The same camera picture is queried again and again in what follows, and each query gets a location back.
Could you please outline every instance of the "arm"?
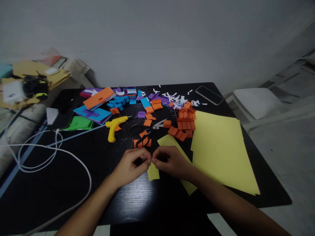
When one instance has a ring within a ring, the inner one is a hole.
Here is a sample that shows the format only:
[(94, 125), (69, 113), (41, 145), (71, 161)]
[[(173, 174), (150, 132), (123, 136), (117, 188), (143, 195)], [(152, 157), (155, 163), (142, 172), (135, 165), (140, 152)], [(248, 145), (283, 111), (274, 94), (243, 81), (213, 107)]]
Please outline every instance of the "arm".
[[(138, 167), (134, 161), (140, 157), (143, 163)], [(110, 199), (123, 185), (129, 184), (146, 172), (151, 163), (151, 154), (145, 148), (125, 151), (121, 161), (92, 196), (73, 214), (57, 232), (60, 235), (93, 235)]]
[[(167, 163), (157, 159), (161, 154), (169, 156)], [(222, 217), (243, 229), (255, 235), (290, 235), (258, 208), (188, 163), (177, 147), (160, 146), (153, 153), (152, 162), (157, 169), (194, 184), (218, 209)]]

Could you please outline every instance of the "black phone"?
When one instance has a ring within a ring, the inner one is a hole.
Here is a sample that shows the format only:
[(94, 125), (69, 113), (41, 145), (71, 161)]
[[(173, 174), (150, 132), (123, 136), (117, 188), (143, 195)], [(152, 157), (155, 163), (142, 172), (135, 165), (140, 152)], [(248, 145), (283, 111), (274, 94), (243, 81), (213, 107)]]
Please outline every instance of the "black phone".
[(223, 97), (206, 88), (205, 86), (200, 86), (198, 89), (196, 89), (196, 94), (202, 96), (204, 99), (216, 106), (224, 100)]

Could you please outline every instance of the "yellow paper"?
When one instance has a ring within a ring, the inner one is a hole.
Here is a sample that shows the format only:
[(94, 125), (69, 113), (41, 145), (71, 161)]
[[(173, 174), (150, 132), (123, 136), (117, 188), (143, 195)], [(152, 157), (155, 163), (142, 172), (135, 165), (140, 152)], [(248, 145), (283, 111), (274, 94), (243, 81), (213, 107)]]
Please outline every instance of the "yellow paper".
[[(186, 153), (183, 151), (183, 149), (179, 146), (177, 141), (174, 139), (173, 136), (170, 134), (165, 135), (164, 137), (160, 138), (158, 141), (160, 146), (176, 146), (180, 153), (185, 157), (185, 159), (191, 163), (189, 158), (187, 157)], [(193, 185), (192, 183), (186, 181), (186, 180), (181, 180), (181, 183), (183, 184), (184, 188), (186, 189), (188, 195), (190, 196), (196, 189), (197, 187)]]
[(160, 174), (158, 173), (158, 169), (155, 167), (155, 165), (152, 162), (147, 172), (148, 172), (149, 181), (152, 181), (154, 179), (160, 179)]
[(239, 120), (196, 111), (193, 164), (219, 183), (260, 194)]

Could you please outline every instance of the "white chair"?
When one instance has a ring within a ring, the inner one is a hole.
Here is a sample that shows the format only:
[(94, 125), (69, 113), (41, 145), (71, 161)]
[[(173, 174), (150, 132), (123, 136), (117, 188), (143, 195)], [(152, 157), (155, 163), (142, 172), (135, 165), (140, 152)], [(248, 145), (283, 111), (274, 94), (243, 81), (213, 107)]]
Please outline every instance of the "white chair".
[(234, 102), (245, 115), (247, 122), (242, 122), (242, 125), (247, 132), (262, 125), (315, 116), (315, 96), (307, 97), (298, 104), (288, 105), (266, 88), (247, 88), (234, 90), (226, 101), (230, 107)]

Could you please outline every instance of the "human hand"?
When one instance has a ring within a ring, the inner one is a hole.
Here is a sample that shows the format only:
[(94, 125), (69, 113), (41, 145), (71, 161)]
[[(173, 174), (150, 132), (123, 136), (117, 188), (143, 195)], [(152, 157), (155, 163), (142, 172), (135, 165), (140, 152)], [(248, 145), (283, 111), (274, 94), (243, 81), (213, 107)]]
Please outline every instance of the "human hand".
[[(139, 166), (134, 161), (140, 157), (143, 163)], [(110, 181), (115, 187), (120, 188), (126, 184), (130, 184), (144, 172), (146, 172), (151, 164), (151, 153), (143, 148), (128, 149), (125, 151), (122, 159), (109, 176)]]
[[(160, 155), (167, 155), (168, 161), (158, 160), (157, 158)], [(189, 181), (194, 170), (193, 165), (183, 157), (176, 146), (159, 146), (152, 155), (152, 162), (157, 169), (182, 180)]]

